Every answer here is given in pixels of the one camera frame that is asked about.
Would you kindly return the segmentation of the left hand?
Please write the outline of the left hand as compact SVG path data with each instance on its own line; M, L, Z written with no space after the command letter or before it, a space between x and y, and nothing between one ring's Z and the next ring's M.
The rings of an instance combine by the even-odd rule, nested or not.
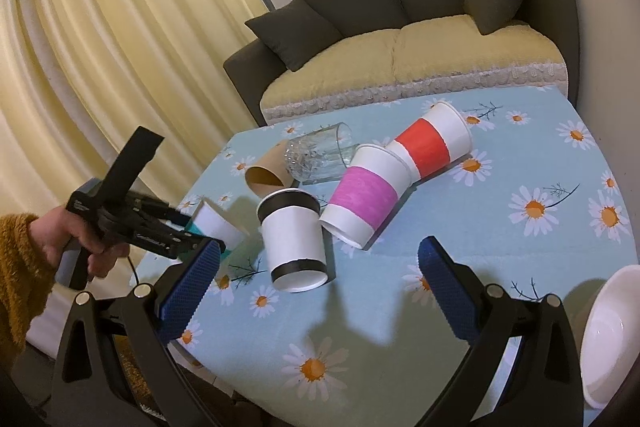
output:
M68 244L76 239L90 253L87 261L89 279L104 279L118 259L127 258L130 254L128 244L106 245L84 219L62 206L30 222L28 235L35 251L42 254L54 269L58 269Z

